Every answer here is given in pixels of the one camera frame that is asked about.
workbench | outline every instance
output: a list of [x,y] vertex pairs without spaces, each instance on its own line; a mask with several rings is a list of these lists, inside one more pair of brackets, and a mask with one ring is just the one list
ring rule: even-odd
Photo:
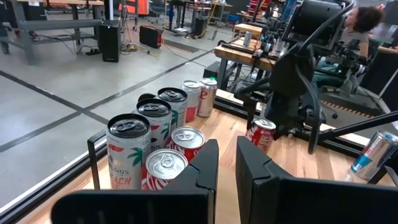
[[[228,92],[218,90],[217,96],[237,101]],[[218,168],[218,191],[216,204],[216,223],[238,224],[239,205],[235,179],[235,156],[236,139],[244,135],[246,131],[246,120],[231,114],[213,110],[209,118],[197,117],[187,126],[200,129],[206,139],[217,139],[220,154]],[[345,135],[352,141],[366,144],[366,139],[355,134]],[[318,146],[314,155],[307,153],[308,142],[296,138],[282,137],[273,143],[268,156],[290,174],[296,177],[310,179],[337,180],[365,184],[366,181],[359,179],[349,171],[353,158]],[[101,189],[110,189],[108,158],[104,156],[97,161],[99,181]],[[378,183],[379,185],[394,186],[392,180],[386,175]],[[63,186],[46,201],[43,201],[36,209],[25,216],[19,223],[45,224],[50,222],[50,211],[52,205],[62,196],[70,192],[82,189],[93,189],[93,178],[91,169],[84,170],[69,184]]]
[[[238,46],[238,47],[242,47],[243,40],[244,40],[244,38],[241,37],[238,40],[232,41],[230,44]],[[256,43],[257,43],[257,40],[251,39],[247,49],[254,50],[254,46]],[[249,66],[252,66],[254,63],[254,58],[252,58],[251,54],[244,53],[244,52],[241,52],[238,50],[229,49],[229,48],[223,47],[222,45],[217,46],[214,49],[214,54],[221,59],[220,70],[217,74],[217,85],[218,85],[218,88],[221,90],[226,89],[226,86],[223,84],[225,82],[222,82],[222,80],[224,80],[225,70],[226,70],[228,61],[236,62],[240,65],[249,65]],[[260,58],[258,63],[256,63],[255,68],[258,68],[258,69],[264,70],[264,71],[271,71],[274,64],[275,64],[275,60],[272,60],[269,58]],[[240,68],[241,67],[239,66],[236,71],[235,75],[237,77],[239,76],[239,74],[241,72]]]

coca-cola can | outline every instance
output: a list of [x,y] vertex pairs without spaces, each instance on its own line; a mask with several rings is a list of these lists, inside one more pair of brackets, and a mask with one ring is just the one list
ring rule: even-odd
[[216,99],[217,81],[210,78],[202,78],[201,92],[198,106],[198,116],[209,117],[213,110],[214,101]]
[[265,154],[274,142],[276,125],[268,119],[255,119],[251,128],[246,131],[245,137]]
[[206,137],[199,129],[191,127],[177,128],[172,132],[170,148],[181,152],[188,160],[191,160],[203,148]]
[[188,94],[187,115],[185,121],[193,121],[197,116],[199,97],[200,97],[200,84],[196,81],[185,80],[182,82],[181,89]]
[[159,149],[149,155],[146,161],[148,170],[146,185],[149,190],[162,190],[188,165],[187,158],[176,150]]

soda can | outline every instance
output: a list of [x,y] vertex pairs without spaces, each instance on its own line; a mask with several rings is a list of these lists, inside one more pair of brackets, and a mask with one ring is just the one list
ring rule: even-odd
[[246,131],[245,137],[255,146],[268,154],[272,143],[274,142],[276,125],[268,119],[255,119],[251,127]]
[[182,82],[181,89],[188,95],[187,115],[185,121],[193,121],[197,116],[199,98],[200,98],[200,84],[196,81],[185,80]]
[[244,40],[243,40],[243,47],[249,47],[250,44],[250,40],[253,37],[253,33],[246,31],[246,33],[244,34]]
[[185,115],[187,112],[188,95],[179,88],[162,88],[157,92],[160,99],[168,102],[172,107],[172,123],[170,132],[185,125]]
[[150,154],[150,124],[139,114],[110,119],[106,130],[112,189],[141,189],[141,167]]
[[147,186],[149,190],[162,190],[188,165],[187,158],[176,150],[159,149],[149,155]]
[[377,131],[350,169],[358,177],[369,180],[396,152],[397,147],[398,137],[396,135],[387,131]]
[[199,129],[181,127],[172,132],[170,148],[181,152],[188,162],[191,162],[198,151],[203,148],[205,141],[206,137]]
[[210,78],[202,78],[201,92],[198,106],[198,116],[209,117],[213,110],[214,101],[216,99],[217,81]]
[[172,107],[164,100],[147,99],[137,103],[136,113],[148,119],[152,137],[151,152],[166,148],[170,137]]

gray floor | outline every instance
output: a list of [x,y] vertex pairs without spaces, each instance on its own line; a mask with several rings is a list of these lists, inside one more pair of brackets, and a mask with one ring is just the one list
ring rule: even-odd
[[[231,39],[231,29],[209,40],[212,35],[208,31],[204,39],[187,40],[165,31],[166,39],[200,50],[188,54],[162,47],[159,57],[138,51],[121,56],[119,63],[74,55],[62,43],[35,46],[39,64],[34,66],[14,47],[12,55],[0,54],[0,71],[12,75],[0,76],[0,208],[84,153],[86,140],[105,127],[104,120],[132,111],[140,94],[199,80],[203,69],[219,60],[211,50],[219,40]],[[138,42],[137,33],[130,36]],[[364,119],[344,111],[339,116],[330,124]]]

machine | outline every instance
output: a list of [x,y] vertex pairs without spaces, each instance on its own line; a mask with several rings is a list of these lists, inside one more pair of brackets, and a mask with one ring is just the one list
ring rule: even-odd
[[[163,190],[82,190],[58,200],[51,219],[214,224],[217,181],[218,143],[210,139]],[[243,136],[236,145],[236,186],[242,224],[391,223],[398,209],[394,187],[295,178]]]

